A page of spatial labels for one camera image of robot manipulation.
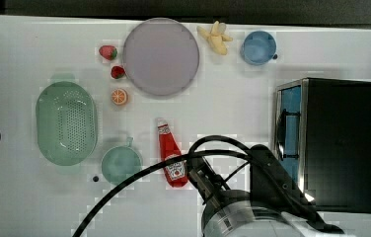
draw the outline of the red fruit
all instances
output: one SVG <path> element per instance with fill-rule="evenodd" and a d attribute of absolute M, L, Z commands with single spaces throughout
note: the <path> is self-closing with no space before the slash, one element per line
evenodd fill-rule
<path fill-rule="evenodd" d="M 99 53 L 103 58 L 113 60 L 117 56 L 117 49 L 111 45 L 103 45 L 100 47 Z"/>
<path fill-rule="evenodd" d="M 119 79 L 125 75 L 124 69 L 120 66 L 114 66 L 111 69 L 111 77 L 114 79 Z"/>

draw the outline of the green basket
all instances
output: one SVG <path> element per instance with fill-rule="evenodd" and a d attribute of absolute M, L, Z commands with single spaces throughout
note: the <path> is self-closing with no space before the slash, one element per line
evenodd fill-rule
<path fill-rule="evenodd" d="M 37 99 L 37 144 L 50 162 L 71 166 L 96 147 L 97 111 L 91 96 L 72 82 L 56 82 Z"/>

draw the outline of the ketchup bottle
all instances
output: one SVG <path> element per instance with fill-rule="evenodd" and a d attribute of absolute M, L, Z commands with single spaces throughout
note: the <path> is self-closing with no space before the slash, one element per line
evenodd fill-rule
<path fill-rule="evenodd" d="M 170 128 L 164 119 L 158 118 L 158 133 L 161 151 L 161 160 L 165 161 L 176 156 L 182 155 L 177 143 L 175 142 Z M 186 167 L 184 162 L 178 162 L 164 168 L 167 182 L 175 188 L 184 186 L 188 182 L 186 177 Z"/>

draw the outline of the lavender plate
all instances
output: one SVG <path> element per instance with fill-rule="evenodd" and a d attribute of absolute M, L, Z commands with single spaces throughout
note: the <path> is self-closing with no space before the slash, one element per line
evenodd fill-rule
<path fill-rule="evenodd" d="M 126 76 L 142 91 L 168 96 L 183 91 L 198 69 L 199 52 L 181 23 L 154 18 L 137 26 L 123 50 Z"/>

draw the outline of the blue cup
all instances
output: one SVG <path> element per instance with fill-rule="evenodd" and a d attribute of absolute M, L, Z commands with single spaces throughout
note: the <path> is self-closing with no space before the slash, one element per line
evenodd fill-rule
<path fill-rule="evenodd" d="M 110 183 L 119 185 L 130 176 L 142 170 L 142 162 L 132 146 L 133 138 L 127 138 L 127 144 L 110 149 L 103 157 L 103 176 Z"/>
<path fill-rule="evenodd" d="M 277 45 L 272 35 L 257 31 L 250 33 L 241 47 L 241 55 L 251 65 L 263 65 L 275 56 Z"/>

